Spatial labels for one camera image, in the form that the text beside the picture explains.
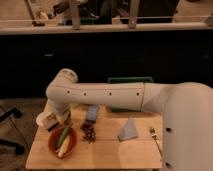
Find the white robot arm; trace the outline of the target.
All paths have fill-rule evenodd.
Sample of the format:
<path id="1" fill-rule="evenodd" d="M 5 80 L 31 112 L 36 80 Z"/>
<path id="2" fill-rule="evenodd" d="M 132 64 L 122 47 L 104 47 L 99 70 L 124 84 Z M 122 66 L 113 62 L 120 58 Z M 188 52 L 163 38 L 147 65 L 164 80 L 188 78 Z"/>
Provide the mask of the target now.
<path id="1" fill-rule="evenodd" d="M 80 83 L 65 68 L 46 96 L 56 115 L 66 114 L 71 103 L 160 113 L 163 171 L 213 171 L 213 88 L 205 84 Z"/>

